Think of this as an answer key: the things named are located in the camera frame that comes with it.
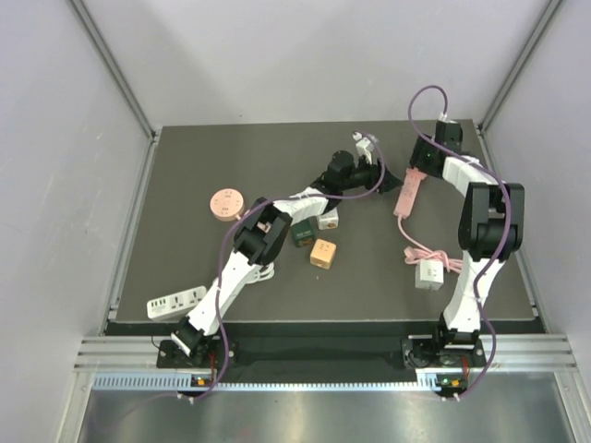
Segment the pink power strip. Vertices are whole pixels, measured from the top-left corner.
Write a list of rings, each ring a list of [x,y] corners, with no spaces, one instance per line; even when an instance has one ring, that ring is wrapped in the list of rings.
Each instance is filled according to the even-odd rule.
[[[393,215],[397,218],[406,219],[410,216],[421,182],[427,177],[417,168],[408,168],[398,199],[394,206]]]

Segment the white tiger cube plug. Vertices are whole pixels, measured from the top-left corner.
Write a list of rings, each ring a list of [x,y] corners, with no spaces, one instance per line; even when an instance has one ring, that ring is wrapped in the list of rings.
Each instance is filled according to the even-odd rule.
[[[340,217],[338,209],[334,208],[316,217],[318,229],[321,231],[335,229],[339,225]]]

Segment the green wooden hexagon socket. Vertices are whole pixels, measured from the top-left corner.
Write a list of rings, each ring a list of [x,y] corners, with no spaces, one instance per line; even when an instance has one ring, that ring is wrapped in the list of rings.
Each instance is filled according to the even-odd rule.
[[[309,219],[293,224],[290,232],[296,247],[313,245],[316,241],[316,235]]]

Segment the orange cube adapter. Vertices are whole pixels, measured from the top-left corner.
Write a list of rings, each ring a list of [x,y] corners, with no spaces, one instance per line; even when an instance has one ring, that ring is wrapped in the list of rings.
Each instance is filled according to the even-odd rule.
[[[317,239],[311,249],[309,261],[313,266],[330,269],[336,255],[336,244],[323,239]]]

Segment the pink round socket base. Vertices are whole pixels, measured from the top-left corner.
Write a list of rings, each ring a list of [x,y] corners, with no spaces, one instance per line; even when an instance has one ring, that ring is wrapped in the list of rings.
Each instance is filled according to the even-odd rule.
[[[219,221],[239,220],[245,211],[243,195],[234,188],[218,190],[210,200],[212,215]]]

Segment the white power strip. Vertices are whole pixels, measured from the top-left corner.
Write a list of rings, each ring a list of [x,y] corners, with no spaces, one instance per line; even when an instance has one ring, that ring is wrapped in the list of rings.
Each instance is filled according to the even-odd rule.
[[[151,321],[165,321],[182,316],[199,304],[207,293],[205,286],[197,286],[177,293],[171,293],[146,304],[147,317]]]

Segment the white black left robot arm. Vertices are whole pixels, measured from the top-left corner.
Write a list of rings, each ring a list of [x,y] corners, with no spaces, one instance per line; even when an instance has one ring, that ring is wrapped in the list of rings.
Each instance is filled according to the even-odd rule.
[[[209,357],[206,339],[218,332],[223,311],[233,303],[255,272],[280,254],[291,226],[321,216],[348,199],[346,191],[364,187],[358,198],[388,192],[402,184],[385,165],[379,146],[368,138],[357,144],[358,159],[346,151],[332,155],[327,169],[310,186],[287,198],[258,198],[223,239],[218,276],[199,304],[171,333],[177,354],[188,365]]]

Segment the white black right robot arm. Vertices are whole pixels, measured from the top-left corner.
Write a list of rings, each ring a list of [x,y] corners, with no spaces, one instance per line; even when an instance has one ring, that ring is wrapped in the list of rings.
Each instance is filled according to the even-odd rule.
[[[452,299],[428,344],[409,354],[435,365],[477,357],[484,305],[497,274],[524,237],[525,188],[507,184],[462,151],[460,123],[440,118],[431,137],[421,133],[410,158],[419,172],[444,180],[463,197],[458,243],[462,268]]]

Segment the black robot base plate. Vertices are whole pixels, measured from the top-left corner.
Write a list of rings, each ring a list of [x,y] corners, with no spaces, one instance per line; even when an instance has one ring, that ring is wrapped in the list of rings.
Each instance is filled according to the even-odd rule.
[[[364,383],[409,381],[417,369],[484,366],[482,344],[437,350],[434,321],[228,322],[200,341],[193,357],[171,341],[159,346],[160,369],[214,369],[226,383]]]

